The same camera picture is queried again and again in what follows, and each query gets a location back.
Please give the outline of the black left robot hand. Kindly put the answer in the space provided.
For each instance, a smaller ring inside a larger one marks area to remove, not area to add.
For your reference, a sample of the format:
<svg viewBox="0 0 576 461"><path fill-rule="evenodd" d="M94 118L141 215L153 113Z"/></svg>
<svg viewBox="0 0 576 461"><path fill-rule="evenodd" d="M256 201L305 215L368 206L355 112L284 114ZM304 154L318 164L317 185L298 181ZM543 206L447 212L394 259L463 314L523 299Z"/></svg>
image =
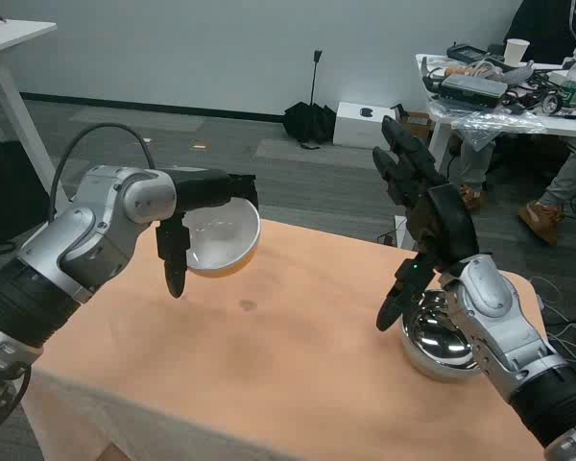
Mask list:
<svg viewBox="0 0 576 461"><path fill-rule="evenodd" d="M156 228L158 257L169 293L180 298L186 273L218 279L243 269L261 234L256 176L220 169L166 169L177 201Z"/></svg>

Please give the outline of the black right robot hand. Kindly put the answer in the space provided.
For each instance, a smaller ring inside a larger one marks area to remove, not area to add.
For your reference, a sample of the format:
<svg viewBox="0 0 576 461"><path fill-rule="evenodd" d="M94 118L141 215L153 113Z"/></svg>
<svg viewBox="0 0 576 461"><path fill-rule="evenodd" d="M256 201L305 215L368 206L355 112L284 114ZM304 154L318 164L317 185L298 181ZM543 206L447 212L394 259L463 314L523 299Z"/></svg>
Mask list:
<svg viewBox="0 0 576 461"><path fill-rule="evenodd" d="M435 167L435 159L394 118L382 120L390 146L372 150L373 163L393 201L406 208L406 229L418 245L417 255L404 260L376 319L390 328L429 285L434 275L480 253L471 216L458 189Z"/></svg>

